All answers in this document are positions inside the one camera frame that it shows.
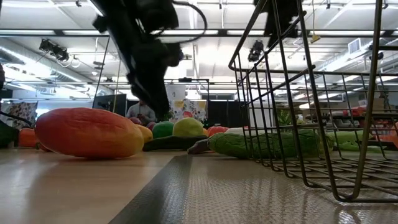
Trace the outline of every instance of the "wire basket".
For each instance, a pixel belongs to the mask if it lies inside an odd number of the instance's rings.
[[[398,92],[388,89],[398,85],[392,82],[398,74],[377,73],[379,51],[398,47],[379,46],[382,1],[376,0],[369,73],[314,71],[304,22],[306,12],[300,0],[298,18],[284,33],[275,13],[278,40],[252,68],[242,68],[239,51],[267,1],[271,0],[258,2],[229,63],[236,76],[241,119],[249,124],[243,128],[249,157],[288,178],[302,179],[307,187],[329,190],[340,202],[398,202],[398,151],[394,144],[398,143],[398,113],[386,100],[388,94]],[[274,12],[278,12],[277,6],[272,0]],[[298,23],[307,69],[290,71],[282,40]],[[268,55],[277,45],[283,70],[270,70]],[[272,73],[283,74],[284,82],[273,82]],[[259,74],[265,74],[262,81]],[[330,83],[330,77],[336,76],[341,80]],[[287,106],[278,103],[276,91],[280,90],[286,94]],[[361,105],[352,105],[349,99],[353,93],[362,93]],[[303,107],[307,107],[307,114],[300,116],[307,122],[299,124],[298,111]],[[282,122],[282,114],[288,115],[289,123]],[[260,141],[262,134],[266,142]],[[293,139],[294,156],[288,151],[286,136]]]

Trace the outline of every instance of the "black cable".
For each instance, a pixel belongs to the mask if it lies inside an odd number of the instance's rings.
[[[190,42],[196,41],[199,38],[203,37],[205,35],[206,30],[207,30],[207,19],[206,19],[206,16],[204,15],[204,13],[198,7],[194,6],[193,4],[190,4],[189,2],[180,2],[180,1],[172,1],[172,2],[174,4],[176,4],[176,5],[191,7],[203,19],[203,23],[204,23],[204,26],[205,26],[205,28],[203,29],[203,32],[201,34],[199,34],[198,36],[196,36],[196,37],[194,37],[193,39],[190,39],[190,40],[183,40],[183,41],[180,41],[180,42],[176,42],[175,44],[186,44],[186,43],[190,43]]]
[[[4,116],[7,116],[7,117],[9,117],[9,118],[14,118],[14,119],[23,121],[23,122],[27,123],[31,128],[33,128],[33,127],[32,127],[32,123],[31,123],[30,121],[26,120],[25,118],[20,118],[20,117],[18,117],[18,116],[11,115],[11,114],[7,114],[7,113],[2,112],[2,111],[0,111],[0,114],[1,114],[1,115],[4,115]]]
[[[97,97],[98,87],[100,87],[102,71],[104,70],[105,58],[106,58],[106,53],[107,53],[107,51],[108,51],[108,46],[109,46],[109,41],[110,41],[110,40],[111,40],[111,37],[108,37],[108,42],[106,43],[106,47],[105,47],[104,59],[102,59],[101,71],[99,72],[98,84],[97,84],[97,88],[96,88],[95,94],[94,94],[94,99],[93,99],[93,106],[92,106],[92,108],[94,108],[94,102],[95,102],[95,98]]]

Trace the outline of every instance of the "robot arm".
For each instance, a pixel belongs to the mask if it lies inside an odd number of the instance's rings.
[[[98,16],[93,25],[100,32],[107,30],[117,45],[121,60],[128,70],[127,79],[132,93],[145,101],[158,116],[168,113],[170,108],[164,74],[168,66],[175,67],[179,64],[180,44],[164,44],[157,39],[159,35],[151,33],[178,27],[177,13],[172,1],[91,2],[103,15]]]

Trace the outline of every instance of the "yellow-orange gourd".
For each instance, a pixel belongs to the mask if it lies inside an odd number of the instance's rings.
[[[62,108],[36,122],[40,143],[51,151],[90,158],[120,158],[142,150],[144,138],[130,120],[106,110]]]
[[[144,137],[144,143],[150,142],[154,139],[154,135],[149,128],[139,124],[136,124],[136,126],[141,130],[142,137]]]
[[[209,136],[209,133],[207,132],[207,130],[206,130],[206,128],[203,128],[203,135],[205,135],[205,136]]]

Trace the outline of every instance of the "green toy vegetable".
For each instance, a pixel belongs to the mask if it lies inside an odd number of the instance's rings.
[[[287,131],[280,134],[282,138],[282,145],[284,150],[285,157],[295,157],[296,148],[294,146],[293,132]],[[300,140],[300,146],[302,150],[302,154],[304,157],[317,157],[318,150],[319,153],[323,154],[323,144],[320,141],[319,135],[314,133],[313,130],[309,129],[301,129],[298,131],[298,137]],[[261,147],[261,157],[265,158],[280,158],[281,151],[278,141],[278,135],[276,133],[268,134],[268,138],[265,134],[261,134],[258,136]],[[329,151],[333,149],[333,140],[330,137],[326,137],[328,141]],[[246,136],[246,142],[248,144],[248,148],[250,145],[250,137]],[[259,156],[259,145],[257,143],[257,136],[252,136],[253,149],[254,149],[254,158],[258,159]],[[271,154],[269,154],[269,150],[267,147],[267,142],[271,147]],[[225,134],[218,133],[209,138],[208,141],[209,148],[215,152],[220,154],[224,154],[227,156],[237,157],[239,159],[249,159],[250,153],[246,151],[246,146],[244,142],[244,136],[238,134]]]

